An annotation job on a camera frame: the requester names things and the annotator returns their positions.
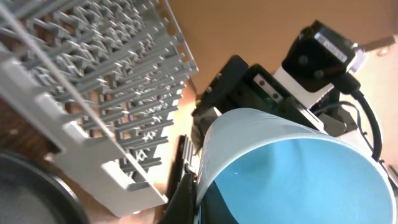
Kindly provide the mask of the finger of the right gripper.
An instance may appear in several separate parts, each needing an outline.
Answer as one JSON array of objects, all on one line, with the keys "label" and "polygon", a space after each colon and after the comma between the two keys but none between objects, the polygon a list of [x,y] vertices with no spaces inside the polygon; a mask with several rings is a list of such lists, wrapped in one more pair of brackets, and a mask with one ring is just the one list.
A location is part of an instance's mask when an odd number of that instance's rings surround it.
[{"label": "finger of the right gripper", "polygon": [[186,173],[195,174],[192,164],[192,157],[195,155],[195,146],[187,135],[180,135],[178,139],[177,151],[174,162],[172,163],[167,196],[171,199],[176,192],[180,181]]}]

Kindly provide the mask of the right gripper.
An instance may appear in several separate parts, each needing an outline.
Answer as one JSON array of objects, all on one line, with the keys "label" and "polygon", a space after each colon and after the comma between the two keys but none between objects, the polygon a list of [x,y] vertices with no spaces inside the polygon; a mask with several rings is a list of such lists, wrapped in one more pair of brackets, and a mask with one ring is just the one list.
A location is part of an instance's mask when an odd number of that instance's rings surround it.
[{"label": "right gripper", "polygon": [[198,97],[192,112],[191,139],[199,150],[205,134],[221,114],[237,108],[253,108],[296,122],[314,130],[340,137],[358,129],[357,121],[340,105],[336,90],[327,93],[315,106],[302,106],[261,65],[249,66],[232,56]]}]

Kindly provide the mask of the round black serving tray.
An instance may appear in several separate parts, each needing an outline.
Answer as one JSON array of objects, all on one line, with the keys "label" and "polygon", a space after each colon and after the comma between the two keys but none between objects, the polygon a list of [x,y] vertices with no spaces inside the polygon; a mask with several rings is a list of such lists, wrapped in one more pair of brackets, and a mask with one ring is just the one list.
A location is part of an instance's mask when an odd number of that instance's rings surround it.
[{"label": "round black serving tray", "polygon": [[83,205],[58,176],[1,151],[1,224],[87,224]]}]

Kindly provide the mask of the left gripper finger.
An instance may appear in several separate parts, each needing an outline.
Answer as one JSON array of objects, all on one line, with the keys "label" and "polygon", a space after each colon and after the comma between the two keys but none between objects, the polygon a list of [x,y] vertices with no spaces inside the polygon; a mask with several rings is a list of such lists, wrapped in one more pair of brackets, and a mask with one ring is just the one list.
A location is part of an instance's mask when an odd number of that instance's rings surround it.
[{"label": "left gripper finger", "polygon": [[185,174],[158,224],[193,224],[196,189],[194,176]]}]

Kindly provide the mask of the light blue cup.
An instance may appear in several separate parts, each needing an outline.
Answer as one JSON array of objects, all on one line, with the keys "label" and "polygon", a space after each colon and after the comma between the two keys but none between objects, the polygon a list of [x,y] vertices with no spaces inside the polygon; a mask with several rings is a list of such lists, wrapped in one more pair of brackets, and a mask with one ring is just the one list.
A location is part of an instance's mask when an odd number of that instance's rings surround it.
[{"label": "light blue cup", "polygon": [[216,223],[395,223],[384,169],[338,138],[252,108],[208,129],[197,208]]}]

